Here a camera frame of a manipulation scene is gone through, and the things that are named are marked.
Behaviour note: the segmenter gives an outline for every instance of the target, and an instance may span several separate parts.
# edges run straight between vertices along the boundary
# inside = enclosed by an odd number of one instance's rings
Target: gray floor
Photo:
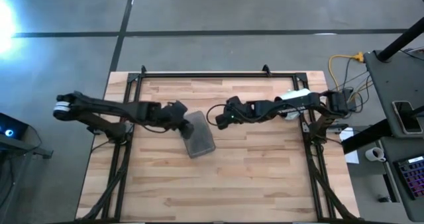
[[[7,0],[17,32],[119,31],[127,0]],[[134,0],[128,31],[233,29],[407,28],[424,13],[422,0]],[[124,39],[118,71],[324,70],[333,54],[382,49],[398,34],[193,36]],[[83,125],[55,120],[60,93],[103,97],[117,38],[15,38],[0,54],[0,112],[34,126],[51,160],[34,157],[19,190],[13,223],[74,218],[93,140]],[[422,46],[424,37],[410,47]],[[334,61],[343,80],[346,60]],[[353,62],[348,78],[365,71]],[[356,86],[362,79],[352,82]],[[373,88],[361,114],[343,121],[368,125],[384,118]],[[373,198],[375,177],[353,178],[360,214],[370,221],[407,223],[402,207]]]

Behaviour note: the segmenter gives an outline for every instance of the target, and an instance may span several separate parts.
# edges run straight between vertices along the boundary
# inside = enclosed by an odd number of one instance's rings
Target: keyboard
[[[424,198],[424,155],[394,164],[412,199]]]

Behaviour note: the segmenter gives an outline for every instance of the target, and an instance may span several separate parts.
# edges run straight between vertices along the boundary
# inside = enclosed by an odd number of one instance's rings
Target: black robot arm
[[[150,101],[119,103],[91,98],[78,91],[58,95],[56,100],[53,112],[55,118],[61,121],[80,121],[88,125],[89,131],[103,131],[109,139],[115,141],[124,138],[127,133],[125,124],[111,123],[96,114],[123,117],[134,124],[161,127],[164,131],[178,129],[185,139],[193,132],[193,126],[184,119],[187,107],[179,101],[168,103],[165,107]]]
[[[320,98],[326,97],[327,104],[321,103]],[[275,116],[286,116],[291,112],[300,112],[312,109],[321,116],[318,121],[309,125],[309,138],[311,141],[323,140],[327,128],[335,119],[346,116],[349,112],[344,92],[325,91],[323,93],[311,92],[308,95],[281,100],[277,97],[274,101],[247,101],[241,103],[235,96],[227,100],[222,115],[216,116],[218,129],[226,129],[229,124],[261,123],[273,119]]]

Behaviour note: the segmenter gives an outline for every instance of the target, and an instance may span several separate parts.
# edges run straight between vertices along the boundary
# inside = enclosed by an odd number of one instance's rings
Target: wooden table
[[[127,74],[110,75],[106,100],[123,100]],[[327,89],[323,72],[307,75],[311,91]],[[287,78],[154,78],[143,79],[140,100],[165,104],[178,99],[188,113],[206,114],[212,105],[234,95],[242,102],[274,99],[289,89],[293,90],[293,82]],[[222,107],[212,110],[211,120],[220,113]],[[211,130],[216,150],[190,159],[176,132],[156,134],[135,127],[121,221],[316,220],[298,120],[276,117],[261,124],[230,125],[223,131],[211,126]],[[96,137],[94,146],[105,140]],[[112,153],[113,145],[107,144],[91,155],[77,217],[84,216],[105,190]],[[324,155],[331,187],[358,216],[342,147],[328,142]],[[322,190],[320,196],[326,209]]]

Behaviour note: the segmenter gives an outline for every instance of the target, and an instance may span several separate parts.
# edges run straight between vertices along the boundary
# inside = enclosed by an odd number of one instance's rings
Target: smartphone
[[[408,101],[393,101],[393,108],[397,119],[403,129],[403,132],[408,135],[421,134],[423,128],[418,123],[416,117],[409,117],[407,114],[413,111],[412,105]]]

